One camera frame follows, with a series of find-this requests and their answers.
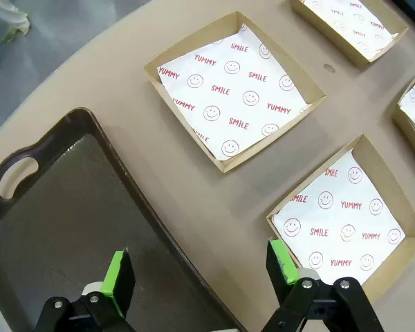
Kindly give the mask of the person in beige sweater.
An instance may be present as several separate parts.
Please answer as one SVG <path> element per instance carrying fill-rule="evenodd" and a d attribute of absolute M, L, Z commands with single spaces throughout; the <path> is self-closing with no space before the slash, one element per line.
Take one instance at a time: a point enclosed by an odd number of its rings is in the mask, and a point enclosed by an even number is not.
<path fill-rule="evenodd" d="M 8 31 L 2 39 L 4 44 L 13 41 L 18 34 L 26 36 L 30 30 L 28 14 L 10 0 L 0 0 L 0 20 L 8 24 Z"/>

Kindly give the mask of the dark brown handled tray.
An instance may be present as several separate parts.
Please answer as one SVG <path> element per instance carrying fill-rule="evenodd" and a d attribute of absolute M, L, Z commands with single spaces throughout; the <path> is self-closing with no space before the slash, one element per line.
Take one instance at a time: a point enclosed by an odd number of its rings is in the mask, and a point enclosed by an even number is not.
<path fill-rule="evenodd" d="M 243 326 L 179 248 L 91 111 L 67 113 L 0 164 L 0 313 L 33 332 L 45 302 L 77 300 L 117 251 L 135 286 L 124 317 L 135 332 Z"/>

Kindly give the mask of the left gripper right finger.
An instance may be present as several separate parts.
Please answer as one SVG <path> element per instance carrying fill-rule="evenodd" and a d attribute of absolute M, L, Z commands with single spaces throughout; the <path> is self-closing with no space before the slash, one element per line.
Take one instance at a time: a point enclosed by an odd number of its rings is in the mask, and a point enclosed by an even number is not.
<path fill-rule="evenodd" d="M 315 270 L 297 268 L 280 239 L 267 245 L 266 270 L 279 308 L 261 332 L 302 332 L 309 320 L 320 320 L 329 332 L 384 332 L 357 279 L 324 283 Z"/>

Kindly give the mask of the kraft cardboard food box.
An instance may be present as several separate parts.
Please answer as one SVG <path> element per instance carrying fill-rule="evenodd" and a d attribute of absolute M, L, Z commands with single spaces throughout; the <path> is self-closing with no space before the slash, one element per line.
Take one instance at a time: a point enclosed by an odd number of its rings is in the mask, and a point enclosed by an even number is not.
<path fill-rule="evenodd" d="M 405 115 L 405 113 L 400 109 L 399 102 L 404 97 L 411 84 L 415 83 L 415 78 L 411 81 L 409 86 L 405 89 L 404 93 L 399 98 L 396 108 L 393 112 L 392 119 L 397 124 L 398 128 L 402 131 L 403 135 L 408 139 L 410 145 L 415 151 L 415 128 L 411 125 L 410 119 Z"/>
<path fill-rule="evenodd" d="M 278 129 L 275 133 L 269 135 L 263 140 L 260 140 L 236 156 L 233 156 L 225 161 L 219 161 L 203 144 L 203 141 L 188 124 L 183 114 L 178 110 L 173 99 L 165 90 L 165 87 L 163 86 L 158 75 L 157 68 L 188 52 L 236 34 L 243 24 L 247 25 L 247 27 L 249 27 L 253 33 L 256 34 L 259 40 L 268 48 L 272 56 L 278 61 L 278 63 L 287 72 L 288 76 L 292 79 L 300 95 L 309 106 L 300 115 Z M 267 35 L 251 20 L 249 20 L 249 18 L 240 12 L 232 12 L 188 35 L 186 38 L 174 44 L 165 52 L 150 61 L 145 66 L 145 72 L 149 78 L 149 81 L 155 87 L 178 121 L 221 172 L 230 171 L 276 141 L 288 130 L 292 129 L 299 121 L 305 118 L 312 110 L 314 110 L 314 108 L 321 101 L 323 101 L 325 97 L 324 92 L 313 81 L 308 73 L 277 42 L 275 42 L 269 35 Z"/>
<path fill-rule="evenodd" d="M 384 260 L 378 269 L 362 285 L 370 301 L 375 302 L 382 297 L 388 288 L 405 272 L 415 257 L 415 211 L 404 191 L 398 184 L 395 176 L 365 135 L 360 135 L 341 148 L 332 157 L 320 165 L 310 176 L 305 178 L 291 193 L 269 213 L 267 220 L 276 236 L 284 241 L 273 225 L 272 216 L 281 210 L 287 202 L 311 184 L 321 173 L 332 166 L 348 151 L 352 152 L 354 159 L 370 178 L 374 187 L 380 193 L 383 201 L 391 211 L 395 220 L 405 233 L 405 238 L 395 250 Z M 301 268 L 301 263 L 287 246 L 293 261 Z"/>
<path fill-rule="evenodd" d="M 397 44 L 408 30 L 407 24 L 383 1 L 383 0 L 360 0 L 367 9 L 375 15 L 383 26 L 391 33 L 397 34 L 395 40 L 386 48 L 381 50 L 375 57 L 367 59 L 357 51 L 349 42 L 341 37 L 326 22 L 321 20 L 312 10 L 308 9 L 301 0 L 289 0 L 294 12 L 309 22 L 314 28 L 321 32 L 336 48 L 338 48 L 354 65 L 364 67 L 372 64 L 383 56 L 393 45 Z"/>

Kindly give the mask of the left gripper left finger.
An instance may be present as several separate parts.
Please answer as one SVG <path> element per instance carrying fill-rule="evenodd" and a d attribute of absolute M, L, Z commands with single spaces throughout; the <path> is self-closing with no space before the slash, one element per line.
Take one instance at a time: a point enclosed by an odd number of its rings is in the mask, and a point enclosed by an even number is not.
<path fill-rule="evenodd" d="M 135 283 L 129 253 L 119 250 L 104 280 L 86 285 L 77 300 L 47 299 L 34 332 L 136 332 L 126 321 Z"/>

